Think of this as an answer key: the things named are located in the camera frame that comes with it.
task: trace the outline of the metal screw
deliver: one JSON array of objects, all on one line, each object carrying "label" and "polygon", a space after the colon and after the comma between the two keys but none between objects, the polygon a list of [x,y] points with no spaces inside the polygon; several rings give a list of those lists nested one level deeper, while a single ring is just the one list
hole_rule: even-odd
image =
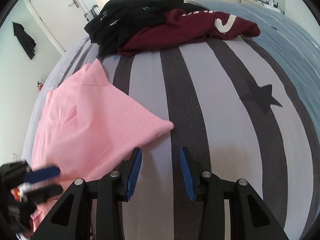
[{"label": "metal screw", "polygon": [[83,179],[76,179],[76,180],[75,180],[75,184],[76,184],[77,186],[81,185],[82,183],[83,183]]},{"label": "metal screw", "polygon": [[239,179],[239,184],[241,186],[247,186],[248,182],[245,179]]},{"label": "metal screw", "polygon": [[112,171],[110,172],[110,176],[115,178],[115,177],[118,177],[120,175],[119,171]]},{"label": "metal screw", "polygon": [[204,172],[202,172],[202,176],[204,176],[205,178],[210,178],[211,177],[211,172],[210,171],[204,171]]}]

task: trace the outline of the blue gripper pad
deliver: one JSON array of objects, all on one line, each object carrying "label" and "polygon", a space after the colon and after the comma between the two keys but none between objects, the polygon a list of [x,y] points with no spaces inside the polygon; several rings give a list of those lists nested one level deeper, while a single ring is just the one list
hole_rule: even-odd
[{"label": "blue gripper pad", "polygon": [[134,164],[132,166],[132,169],[130,171],[130,175],[128,178],[128,191],[127,191],[127,198],[130,200],[130,198],[133,196],[134,189],[137,185],[137,180],[141,168],[142,163],[142,151],[141,149],[138,151],[136,155],[136,159],[134,160]]},{"label": "blue gripper pad", "polygon": [[187,194],[191,201],[194,201],[196,198],[196,193],[193,188],[193,178],[182,148],[180,149],[180,166],[183,174],[184,184],[186,185]]},{"label": "blue gripper pad", "polygon": [[50,166],[38,171],[29,172],[24,176],[24,182],[31,184],[43,180],[51,179],[60,175],[60,169],[56,166]]}]

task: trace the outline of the door handle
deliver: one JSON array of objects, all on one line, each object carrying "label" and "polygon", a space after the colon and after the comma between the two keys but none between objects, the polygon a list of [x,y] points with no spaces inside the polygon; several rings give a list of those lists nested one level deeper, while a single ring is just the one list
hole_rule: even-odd
[{"label": "door handle", "polygon": [[79,4],[78,0],[73,0],[73,3],[72,3],[72,4],[69,4],[68,7],[70,7],[70,6],[73,5],[73,4],[74,4],[77,8],[80,7],[80,4]]}]

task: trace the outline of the bed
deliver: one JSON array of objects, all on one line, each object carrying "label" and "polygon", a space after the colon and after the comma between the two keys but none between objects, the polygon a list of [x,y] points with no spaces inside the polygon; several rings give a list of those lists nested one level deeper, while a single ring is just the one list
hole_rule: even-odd
[{"label": "bed", "polygon": [[[256,22],[261,34],[100,59],[114,86],[175,125],[142,149],[135,194],[122,206],[125,238],[197,238],[201,207],[187,198],[179,164],[179,148],[187,146],[220,178],[246,178],[289,239],[298,240],[320,204],[317,43],[292,20],[268,9],[222,1],[194,3]],[[86,38],[69,49],[49,75],[25,139],[22,158],[28,163],[47,92],[97,54],[98,45]],[[245,99],[252,90],[264,93],[269,84],[269,110]]]}]

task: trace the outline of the maroon sweatshirt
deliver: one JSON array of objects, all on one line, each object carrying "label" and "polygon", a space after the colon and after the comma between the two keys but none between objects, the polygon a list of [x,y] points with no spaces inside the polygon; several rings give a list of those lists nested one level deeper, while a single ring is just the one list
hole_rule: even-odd
[{"label": "maroon sweatshirt", "polygon": [[131,57],[144,50],[169,49],[210,38],[230,40],[240,34],[246,37],[260,35],[256,23],[224,12],[196,11],[186,15],[183,10],[174,9],[165,15],[165,24],[142,29],[118,49],[118,54]]}]

